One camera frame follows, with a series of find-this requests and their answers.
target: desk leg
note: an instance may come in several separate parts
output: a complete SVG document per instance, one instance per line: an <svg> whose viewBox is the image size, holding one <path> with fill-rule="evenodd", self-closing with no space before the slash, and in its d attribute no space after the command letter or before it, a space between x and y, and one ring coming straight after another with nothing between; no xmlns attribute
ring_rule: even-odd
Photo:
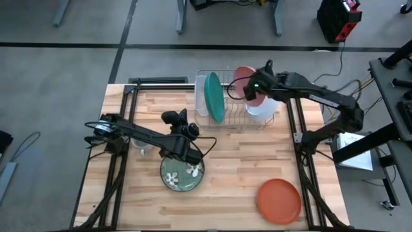
<svg viewBox="0 0 412 232"><path fill-rule="evenodd" d="M385 178L382 179L382 181L384 183L386 193L388 194L389 202L392 204L392 206L399 206L399 200L398 200L397 194L395 193L395 190L393 189L393 185L392 185L392 182L391 182L391 177L389 176L388 171L386 171L386 167L388 167L390 165L394 165L393 156L392 155L387 155L385 157L382 157L380 155L380 151L378 149L376 150L376 153L377 153L378 158L380 160L380 165L382 165L382 167L383 167Z"/></svg>
<svg viewBox="0 0 412 232"><path fill-rule="evenodd" d="M181 35L183 33L183 25L186 15L187 0L178 0L178 15L176 19L176 32Z"/></svg>
<svg viewBox="0 0 412 232"><path fill-rule="evenodd" d="M389 140L395 140L398 138L398 130L396 126L391 123L369 134L365 138L337 150L335 153L333 153L333 159L335 163L340 164L341 162L364 153L365 151L376 148L377 146L382 145Z"/></svg>
<svg viewBox="0 0 412 232"><path fill-rule="evenodd" d="M57 10L53 18L53 25L55 27L60 27L62 24L64 13L66 13L67 6L69 5L69 0L58 0Z"/></svg>
<svg viewBox="0 0 412 232"><path fill-rule="evenodd" d="M275 22L275 33L277 36L281 36L282 30L282 8L284 0L275 0L272 3L273 6L273 17Z"/></svg>

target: floor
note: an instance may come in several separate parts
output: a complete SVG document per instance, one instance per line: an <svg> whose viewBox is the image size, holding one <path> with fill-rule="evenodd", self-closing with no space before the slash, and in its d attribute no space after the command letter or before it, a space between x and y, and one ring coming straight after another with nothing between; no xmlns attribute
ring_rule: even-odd
<svg viewBox="0 0 412 232"><path fill-rule="evenodd" d="M0 163L3 168L20 142L31 132L41 138L17 160L13 180L0 205L0 224L5 231L50 231L70 224L88 151L83 137L86 121L100 111L127 14L133 0L72 0L60 28L52 26L54 0L0 1L0 42L114 44L114 48L0 47L0 129L14 142ZM175 32L176 1L139 0L127 44L212 44L329 47L315 20L321 0L287 0L282 37L274 35L267 6L240 7L230 3L194 11L187 7L185 33ZM337 89L368 74L368 61L412 38L411 15L400 15L404 0L364 0L362 22L349 36L342 74L317 82ZM365 52L371 48L374 52ZM132 77L188 76L193 82L202 68L263 66L274 60L276 72L298 72L310 80L322 73L336 73L339 52L293 52L258 50L125 49L115 83ZM344 90L350 93L355 86ZM367 108L380 97L376 85L367 87L360 99ZM324 119L330 114L327 110ZM391 122L383 102L366 116L364 131ZM401 203L386 211L382 187L341 181L351 225L361 229L409 231L412 205L397 178L395 189Z"/></svg>

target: green plate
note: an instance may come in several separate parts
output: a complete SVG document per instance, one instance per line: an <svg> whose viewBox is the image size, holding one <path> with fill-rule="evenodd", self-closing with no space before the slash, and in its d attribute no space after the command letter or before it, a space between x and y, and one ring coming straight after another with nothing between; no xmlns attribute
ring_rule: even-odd
<svg viewBox="0 0 412 232"><path fill-rule="evenodd" d="M217 123L223 122L225 100L219 77L214 72L210 73L205 80L205 102L212 119Z"/></svg>

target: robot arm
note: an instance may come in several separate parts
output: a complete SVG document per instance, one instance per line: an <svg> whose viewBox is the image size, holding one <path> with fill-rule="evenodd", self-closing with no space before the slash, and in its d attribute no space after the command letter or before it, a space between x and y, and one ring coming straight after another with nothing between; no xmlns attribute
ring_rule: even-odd
<svg viewBox="0 0 412 232"><path fill-rule="evenodd" d="M102 115L94 127L95 136L84 139L89 144L93 144L93 139L104 140L107 142L106 151L119 153L126 143L126 138L130 137L159 147L162 158L170 157L193 165L198 164L203 154L200 150L192 149L190 143L197 139L199 128L195 123L187 122L187 110L184 109L179 114L175 111L164 112L162 119L166 124L172 124L171 133L168 135L132 124L119 114L108 113Z"/></svg>
<svg viewBox="0 0 412 232"><path fill-rule="evenodd" d="M363 127L364 112L353 97L314 85L298 73L274 74L271 60L256 70L243 91L248 101L255 99L256 93L262 93L282 102L287 102L291 98L306 98L339 110L341 114L336 121L317 131L302 134L301 149L306 154L313 155L322 140L342 132L360 131Z"/></svg>

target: red power station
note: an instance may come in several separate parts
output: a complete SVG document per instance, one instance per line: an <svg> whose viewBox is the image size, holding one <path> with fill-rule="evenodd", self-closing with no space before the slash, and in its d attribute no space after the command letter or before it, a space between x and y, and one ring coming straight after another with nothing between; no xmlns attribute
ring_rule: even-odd
<svg viewBox="0 0 412 232"><path fill-rule="evenodd" d="M323 0L317 20L329 43L345 42L362 19L359 0Z"/></svg>

